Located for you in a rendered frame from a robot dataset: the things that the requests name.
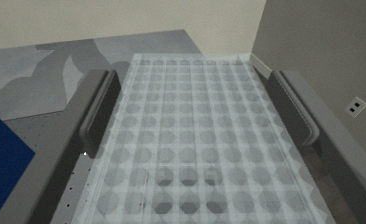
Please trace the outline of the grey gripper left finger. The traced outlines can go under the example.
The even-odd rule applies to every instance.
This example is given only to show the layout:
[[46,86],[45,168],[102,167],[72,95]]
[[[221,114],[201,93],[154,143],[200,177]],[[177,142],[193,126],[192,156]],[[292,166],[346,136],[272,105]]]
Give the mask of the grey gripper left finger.
[[80,154],[95,159],[121,90],[90,70],[0,209],[0,224],[50,224]]

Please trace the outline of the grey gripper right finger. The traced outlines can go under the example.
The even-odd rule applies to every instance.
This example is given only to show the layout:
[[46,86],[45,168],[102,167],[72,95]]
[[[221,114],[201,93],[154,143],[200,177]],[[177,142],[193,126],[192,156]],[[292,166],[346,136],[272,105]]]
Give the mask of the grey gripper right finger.
[[273,70],[265,90],[301,157],[317,153],[359,224],[366,224],[366,152],[297,70]]

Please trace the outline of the grey flat base plate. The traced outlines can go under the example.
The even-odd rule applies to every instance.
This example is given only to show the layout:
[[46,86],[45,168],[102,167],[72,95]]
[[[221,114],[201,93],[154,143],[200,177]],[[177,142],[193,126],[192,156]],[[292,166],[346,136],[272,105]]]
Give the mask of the grey flat base plate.
[[[62,111],[2,121],[36,153]],[[87,154],[80,154],[50,224],[71,224],[93,162]]]

